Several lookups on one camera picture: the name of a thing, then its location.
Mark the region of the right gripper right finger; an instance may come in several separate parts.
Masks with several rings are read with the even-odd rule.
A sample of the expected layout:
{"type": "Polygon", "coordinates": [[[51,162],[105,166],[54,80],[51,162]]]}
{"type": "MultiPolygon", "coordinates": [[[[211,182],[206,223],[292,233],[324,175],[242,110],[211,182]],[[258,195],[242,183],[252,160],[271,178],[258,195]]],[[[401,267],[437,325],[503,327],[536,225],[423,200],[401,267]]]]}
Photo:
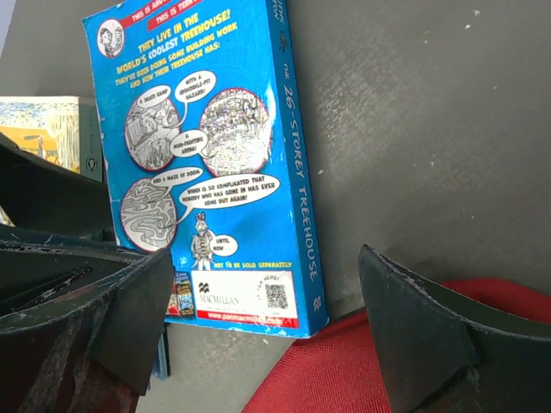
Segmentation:
{"type": "Polygon", "coordinates": [[[362,246],[359,278],[393,412],[548,412],[550,326],[362,246]]]}

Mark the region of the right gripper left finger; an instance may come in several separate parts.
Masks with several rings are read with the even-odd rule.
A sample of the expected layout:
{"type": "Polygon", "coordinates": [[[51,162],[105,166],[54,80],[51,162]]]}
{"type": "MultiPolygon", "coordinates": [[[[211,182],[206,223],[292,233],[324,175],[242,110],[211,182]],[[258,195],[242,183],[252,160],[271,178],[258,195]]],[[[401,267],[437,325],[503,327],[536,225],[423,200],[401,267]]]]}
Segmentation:
{"type": "Polygon", "coordinates": [[[1,313],[4,412],[133,412],[145,395],[174,268],[167,250],[1,313]]]}

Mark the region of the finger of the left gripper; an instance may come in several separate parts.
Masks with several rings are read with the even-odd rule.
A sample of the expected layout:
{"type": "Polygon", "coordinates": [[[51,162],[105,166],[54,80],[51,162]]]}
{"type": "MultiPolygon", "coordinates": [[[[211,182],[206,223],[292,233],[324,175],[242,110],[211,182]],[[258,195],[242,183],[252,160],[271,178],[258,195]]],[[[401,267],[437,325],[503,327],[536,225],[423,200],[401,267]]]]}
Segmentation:
{"type": "Polygon", "coordinates": [[[105,184],[21,150],[1,138],[1,313],[41,299],[56,286],[102,278],[139,253],[85,236],[111,224],[105,184]]]}

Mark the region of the blue illustrated children's book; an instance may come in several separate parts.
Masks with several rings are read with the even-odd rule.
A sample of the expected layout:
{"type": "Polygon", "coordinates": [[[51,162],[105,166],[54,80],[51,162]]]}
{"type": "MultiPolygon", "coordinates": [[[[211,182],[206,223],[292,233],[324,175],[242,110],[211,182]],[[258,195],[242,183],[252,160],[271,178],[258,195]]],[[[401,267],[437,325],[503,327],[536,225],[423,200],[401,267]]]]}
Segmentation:
{"type": "Polygon", "coordinates": [[[283,1],[83,20],[115,238],[168,250],[165,319],[293,339],[329,321],[283,1]]]}

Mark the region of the red student backpack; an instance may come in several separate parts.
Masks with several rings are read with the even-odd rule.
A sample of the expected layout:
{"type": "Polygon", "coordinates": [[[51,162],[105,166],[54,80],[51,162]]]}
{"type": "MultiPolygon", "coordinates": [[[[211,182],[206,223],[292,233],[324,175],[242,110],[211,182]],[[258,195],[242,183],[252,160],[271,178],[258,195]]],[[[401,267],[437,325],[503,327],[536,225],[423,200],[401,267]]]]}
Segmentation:
{"type": "MultiPolygon", "coordinates": [[[[508,280],[450,280],[444,286],[545,324],[550,298],[508,280]]],[[[246,412],[388,412],[374,341],[364,313],[292,344],[244,407],[246,412]]]]}

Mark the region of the brown cover book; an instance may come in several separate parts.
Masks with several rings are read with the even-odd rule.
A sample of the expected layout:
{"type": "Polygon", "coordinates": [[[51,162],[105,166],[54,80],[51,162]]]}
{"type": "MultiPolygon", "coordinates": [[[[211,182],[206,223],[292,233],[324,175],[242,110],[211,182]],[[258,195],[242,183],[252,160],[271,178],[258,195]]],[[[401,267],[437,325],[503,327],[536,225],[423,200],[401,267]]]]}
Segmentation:
{"type": "Polygon", "coordinates": [[[3,96],[1,133],[20,149],[103,181],[96,104],[78,96],[3,96]]]}

